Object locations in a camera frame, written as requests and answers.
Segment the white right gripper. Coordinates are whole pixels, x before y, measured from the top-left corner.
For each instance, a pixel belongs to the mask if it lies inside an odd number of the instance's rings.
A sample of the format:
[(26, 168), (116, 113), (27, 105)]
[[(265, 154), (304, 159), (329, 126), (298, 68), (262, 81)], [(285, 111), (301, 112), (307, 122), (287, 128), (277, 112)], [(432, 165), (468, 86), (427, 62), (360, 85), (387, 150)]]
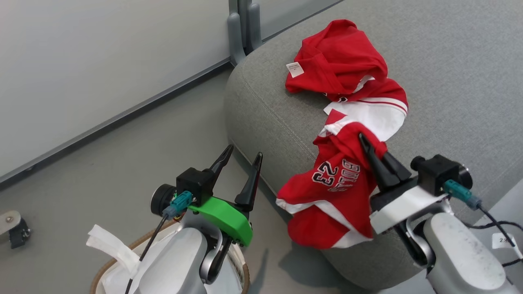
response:
[(389, 152), (383, 155), (382, 162), (363, 133), (359, 134), (359, 141), (381, 191), (370, 199), (370, 223), (375, 233), (383, 233), (447, 197), (447, 193), (434, 196), (421, 188), (418, 177), (411, 178), (411, 172)]

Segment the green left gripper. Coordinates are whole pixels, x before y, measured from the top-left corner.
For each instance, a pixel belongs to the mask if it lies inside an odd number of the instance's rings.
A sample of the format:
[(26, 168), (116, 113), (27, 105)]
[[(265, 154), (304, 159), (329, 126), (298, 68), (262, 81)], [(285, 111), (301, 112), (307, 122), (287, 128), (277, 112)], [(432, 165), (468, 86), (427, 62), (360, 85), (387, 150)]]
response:
[[(210, 170), (214, 173), (213, 185), (217, 182), (222, 169), (228, 164), (233, 151), (234, 145), (228, 145), (211, 166)], [(263, 153), (259, 152), (249, 169), (248, 179), (243, 189), (234, 200), (235, 206), (241, 212), (251, 212), (254, 208), (262, 164)], [(212, 196), (200, 206), (189, 205), (188, 209), (200, 213), (239, 245), (250, 246), (253, 238), (250, 222), (230, 203)]]

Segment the red and white jersey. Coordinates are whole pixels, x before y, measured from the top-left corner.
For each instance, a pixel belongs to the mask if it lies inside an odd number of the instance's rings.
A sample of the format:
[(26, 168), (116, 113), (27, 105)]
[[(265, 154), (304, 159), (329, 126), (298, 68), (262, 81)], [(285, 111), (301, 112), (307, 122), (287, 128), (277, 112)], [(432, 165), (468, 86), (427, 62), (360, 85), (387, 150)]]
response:
[(387, 76), (387, 64), (366, 34), (347, 20), (302, 41), (287, 65), (290, 93), (317, 92), (329, 99), (314, 145), (312, 169), (293, 175), (276, 204), (293, 218), (290, 238), (314, 249), (346, 249), (373, 239), (370, 197), (377, 187), (368, 155), (385, 167), (386, 141), (402, 127), (407, 94)]

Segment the grey fabric sofa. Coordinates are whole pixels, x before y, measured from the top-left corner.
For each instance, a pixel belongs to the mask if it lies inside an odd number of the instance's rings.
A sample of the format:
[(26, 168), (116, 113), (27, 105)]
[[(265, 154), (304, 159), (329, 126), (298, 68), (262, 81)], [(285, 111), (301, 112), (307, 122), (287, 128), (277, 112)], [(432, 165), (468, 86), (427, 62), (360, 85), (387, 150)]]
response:
[(441, 154), (469, 168), (473, 192), (523, 226), (523, 0), (343, 0), (273, 37), (233, 70), (228, 138), (277, 192), (312, 167), (326, 98), (289, 94), (285, 64), (302, 40), (349, 19), (405, 89), (409, 112), (387, 142), (404, 165)]

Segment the wicker laundry basket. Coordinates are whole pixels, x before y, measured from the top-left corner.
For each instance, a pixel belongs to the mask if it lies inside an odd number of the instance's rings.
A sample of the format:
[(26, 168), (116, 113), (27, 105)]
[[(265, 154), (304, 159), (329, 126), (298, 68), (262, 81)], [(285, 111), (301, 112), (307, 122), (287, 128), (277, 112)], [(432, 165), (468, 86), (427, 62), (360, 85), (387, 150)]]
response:
[[(180, 226), (180, 223), (175, 221), (169, 221), (162, 226), (161, 231), (158, 234), (159, 238), (164, 238), (175, 233), (175, 231)], [(138, 240), (129, 245), (129, 248), (132, 249), (136, 254), (142, 253), (147, 242), (153, 234), (153, 230), (146, 233), (146, 235), (140, 237)], [(247, 294), (250, 288), (250, 271), (246, 264), (244, 255), (241, 251), (240, 246), (237, 244), (232, 244), (228, 250), (228, 262), (231, 267), (236, 271), (239, 284), (241, 285), (241, 294)], [(89, 294), (106, 294), (104, 289), (102, 279), (104, 276), (107, 276), (111, 271), (118, 267), (118, 261), (114, 258), (110, 259), (95, 275), (91, 285)]]

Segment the white paper label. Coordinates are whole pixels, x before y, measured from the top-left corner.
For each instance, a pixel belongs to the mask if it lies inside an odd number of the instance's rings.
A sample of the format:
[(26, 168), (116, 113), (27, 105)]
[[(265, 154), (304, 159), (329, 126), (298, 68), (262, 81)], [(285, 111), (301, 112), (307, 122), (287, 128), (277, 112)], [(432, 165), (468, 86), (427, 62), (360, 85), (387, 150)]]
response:
[(502, 232), (492, 234), (492, 249), (511, 249), (512, 244), (517, 247), (517, 243), (512, 234), (508, 233), (510, 241)]

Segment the white basket liner cloth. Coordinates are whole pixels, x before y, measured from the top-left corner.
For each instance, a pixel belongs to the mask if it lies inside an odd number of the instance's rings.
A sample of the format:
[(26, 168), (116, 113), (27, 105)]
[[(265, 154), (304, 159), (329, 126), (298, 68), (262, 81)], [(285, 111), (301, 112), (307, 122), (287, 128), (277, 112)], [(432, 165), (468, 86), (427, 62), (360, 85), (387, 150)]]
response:
[(228, 255), (215, 281), (204, 282), (200, 270), (207, 241), (194, 228), (181, 229), (180, 225), (170, 236), (156, 236), (142, 261), (142, 253), (136, 254), (99, 225), (94, 225), (88, 234), (87, 246), (118, 261), (118, 267), (102, 279), (106, 294), (125, 294), (130, 278), (133, 282), (129, 294), (241, 294)]

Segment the grey partition bottom rail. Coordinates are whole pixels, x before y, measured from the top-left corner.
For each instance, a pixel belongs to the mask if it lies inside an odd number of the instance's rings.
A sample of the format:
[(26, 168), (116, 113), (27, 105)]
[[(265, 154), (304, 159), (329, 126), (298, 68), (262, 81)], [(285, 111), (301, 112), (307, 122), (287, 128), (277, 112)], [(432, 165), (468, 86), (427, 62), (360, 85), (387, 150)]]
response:
[(0, 176), (0, 189), (4, 189), (6, 186), (13, 185), (16, 182), (23, 180), (24, 178), (32, 175), (33, 173), (45, 168), (63, 158), (65, 155), (76, 151), (84, 147), (85, 145), (99, 139), (101, 136), (106, 135), (113, 130), (121, 127), (122, 125), (133, 121), (134, 119), (144, 115), (155, 108), (175, 99), (179, 95), (190, 91), (196, 86), (207, 82), (209, 79), (223, 73), (228, 69), (233, 69), (234, 65), (229, 58), (217, 63), (205, 69), (204, 71), (172, 86), (171, 88), (160, 92), (153, 97), (146, 99), (145, 102), (129, 108), (128, 110), (108, 119), (101, 124), (87, 130), (86, 132), (75, 136), (73, 139), (59, 145), (51, 151), (39, 156), (38, 158), (28, 162), (27, 164), (10, 171), (9, 173)]

